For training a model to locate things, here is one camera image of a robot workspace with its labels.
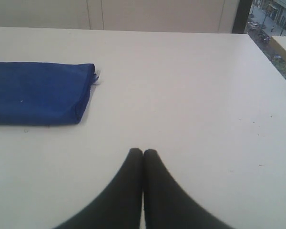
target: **blue pouch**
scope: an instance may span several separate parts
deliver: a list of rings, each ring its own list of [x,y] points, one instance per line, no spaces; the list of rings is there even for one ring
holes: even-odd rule
[[[94,64],[0,62],[0,125],[79,123],[94,71]]]

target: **sidewalk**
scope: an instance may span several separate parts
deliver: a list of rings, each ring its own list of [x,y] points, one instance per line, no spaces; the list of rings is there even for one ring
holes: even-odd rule
[[[263,23],[263,21],[265,19],[265,12],[262,11],[261,9],[259,9],[258,7],[254,6],[253,15],[254,15],[254,17],[251,18],[251,20],[253,20],[255,22],[259,22],[262,25],[262,23]],[[266,26],[266,28],[264,28],[263,31],[269,37],[279,36],[281,34],[282,27],[277,25],[271,18],[267,17],[265,22],[264,22],[264,25]],[[282,36],[284,36],[284,35],[286,35],[286,31],[285,30],[283,30],[283,33],[282,33]]]

